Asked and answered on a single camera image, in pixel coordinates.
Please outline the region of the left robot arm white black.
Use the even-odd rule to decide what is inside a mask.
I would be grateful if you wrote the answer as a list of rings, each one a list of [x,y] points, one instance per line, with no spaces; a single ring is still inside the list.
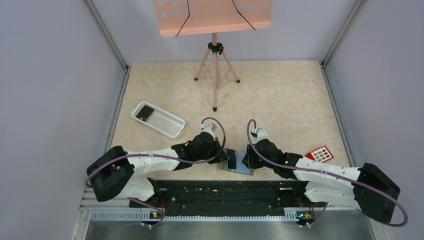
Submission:
[[[218,138],[207,131],[187,142],[155,151],[131,152],[118,145],[86,169],[85,185],[92,188],[98,202],[116,197],[148,202],[151,198],[160,197],[161,191],[153,178],[141,178],[142,175],[158,171],[175,172],[228,159]]]

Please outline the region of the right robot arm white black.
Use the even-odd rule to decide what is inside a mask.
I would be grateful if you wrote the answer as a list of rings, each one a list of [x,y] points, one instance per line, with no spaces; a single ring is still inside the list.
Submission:
[[[282,152],[267,138],[249,143],[248,159],[284,179],[299,181],[303,189],[296,193],[297,199],[349,206],[377,222],[394,226],[391,221],[400,187],[374,164],[342,167],[320,163],[297,153]]]

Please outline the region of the grey card holder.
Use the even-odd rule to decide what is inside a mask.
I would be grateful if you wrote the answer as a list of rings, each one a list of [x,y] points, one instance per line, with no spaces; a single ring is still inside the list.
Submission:
[[[235,173],[235,174],[252,176],[253,173],[254,173],[254,170],[253,169],[247,169],[242,164],[242,159],[245,156],[246,152],[238,151],[238,150],[235,150],[235,151],[236,151],[236,169],[228,169],[227,168],[227,161],[220,162],[218,164],[218,169],[222,170],[222,171]]]

